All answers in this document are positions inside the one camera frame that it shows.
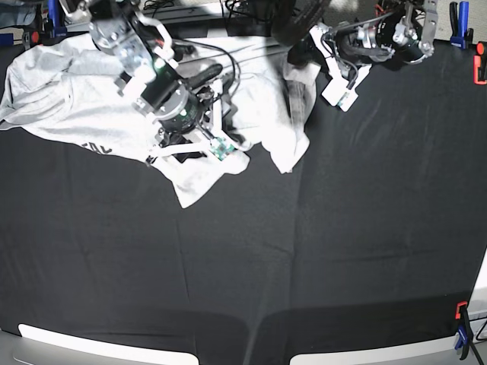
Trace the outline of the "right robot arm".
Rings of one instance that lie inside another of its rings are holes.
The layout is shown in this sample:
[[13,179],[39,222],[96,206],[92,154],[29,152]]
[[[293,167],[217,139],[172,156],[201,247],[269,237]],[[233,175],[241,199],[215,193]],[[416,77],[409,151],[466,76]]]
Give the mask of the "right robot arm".
[[237,80],[214,62],[191,77],[177,72],[181,56],[199,43],[173,40],[158,20],[146,17],[137,1],[62,1],[70,21],[86,18],[94,45],[123,66],[116,80],[119,94],[155,124],[154,147],[146,164],[158,158],[210,157],[223,161],[239,143],[224,130],[225,108]]

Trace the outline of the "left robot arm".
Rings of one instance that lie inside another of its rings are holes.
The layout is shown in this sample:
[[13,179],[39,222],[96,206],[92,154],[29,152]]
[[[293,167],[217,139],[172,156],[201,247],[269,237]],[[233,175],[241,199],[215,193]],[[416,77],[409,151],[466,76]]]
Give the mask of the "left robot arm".
[[375,17],[366,21],[347,21],[335,27],[317,23],[310,33],[292,46],[287,60],[303,67],[315,62],[327,71],[338,68],[348,89],[358,85],[359,72],[367,66],[396,57],[415,65],[434,53],[438,25],[436,1],[378,1]]

